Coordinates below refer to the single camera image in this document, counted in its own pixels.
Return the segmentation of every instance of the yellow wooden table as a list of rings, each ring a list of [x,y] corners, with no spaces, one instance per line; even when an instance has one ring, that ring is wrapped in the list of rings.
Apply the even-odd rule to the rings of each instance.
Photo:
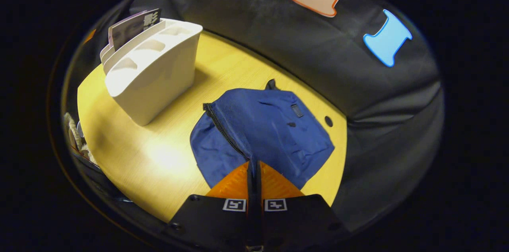
[[[133,202],[169,221],[190,194],[210,188],[194,159],[189,136],[204,113],[226,90],[276,86],[293,91],[315,115],[336,147],[325,165],[303,187],[332,204],[345,164],[345,116],[309,86],[260,55],[203,32],[196,54],[194,85],[144,127],[136,125],[109,96],[99,65],[78,88],[78,114],[91,153],[104,174]],[[325,124],[329,116],[334,125]]]

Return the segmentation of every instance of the black zipper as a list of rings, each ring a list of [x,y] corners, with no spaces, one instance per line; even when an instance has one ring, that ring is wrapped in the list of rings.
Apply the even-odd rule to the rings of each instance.
[[[229,145],[231,145],[231,147],[233,147],[235,149],[235,151],[237,151],[239,154],[241,154],[242,157],[246,161],[249,161],[249,159],[246,157],[246,155],[239,149],[239,147],[237,147],[237,145],[235,145],[235,142],[230,138],[230,136],[228,136],[228,133],[221,126],[221,123],[219,122],[218,118],[214,114],[214,111],[212,110],[211,103],[204,103],[203,104],[203,110],[205,110],[207,112],[207,115],[209,115],[209,117],[212,118],[212,121],[214,122],[214,125],[219,130],[221,135],[223,135],[223,137],[226,139],[226,141],[229,143]]]

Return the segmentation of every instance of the blue backpack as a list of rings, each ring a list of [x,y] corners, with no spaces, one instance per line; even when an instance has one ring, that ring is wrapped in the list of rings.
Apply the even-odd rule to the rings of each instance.
[[[304,103],[274,80],[265,90],[228,90],[203,108],[190,140],[210,187],[245,162],[260,160],[301,189],[334,150]]]

